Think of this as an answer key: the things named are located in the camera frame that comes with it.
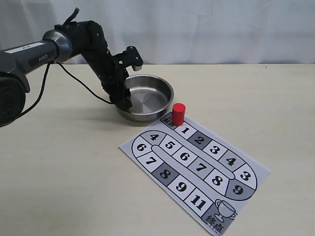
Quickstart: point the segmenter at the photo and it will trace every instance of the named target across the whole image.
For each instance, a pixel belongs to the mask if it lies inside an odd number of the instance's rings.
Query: metal bowl
[[[162,117],[173,101],[174,90],[164,79],[154,75],[133,75],[126,79],[130,89],[132,107],[118,112],[126,119],[139,122],[154,121]]]

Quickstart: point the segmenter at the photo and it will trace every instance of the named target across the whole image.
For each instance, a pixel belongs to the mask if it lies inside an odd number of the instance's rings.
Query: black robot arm
[[[102,27],[94,21],[76,22],[73,14],[62,25],[55,25],[42,40],[0,51],[0,127],[15,121],[23,111],[25,93],[30,92],[26,75],[51,61],[64,62],[82,55],[97,75],[110,101],[117,107],[132,106],[125,86],[126,68],[141,69],[143,60],[137,49],[127,47],[111,55]]]

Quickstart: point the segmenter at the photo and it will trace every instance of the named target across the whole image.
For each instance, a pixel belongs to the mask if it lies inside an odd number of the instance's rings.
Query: table
[[[87,65],[66,68],[107,98]],[[44,70],[28,75],[26,107]],[[166,79],[189,117],[271,170],[226,236],[314,235],[314,65],[144,65],[137,73]],[[118,148],[146,125],[52,65],[38,106],[0,129],[0,235],[208,235]]]

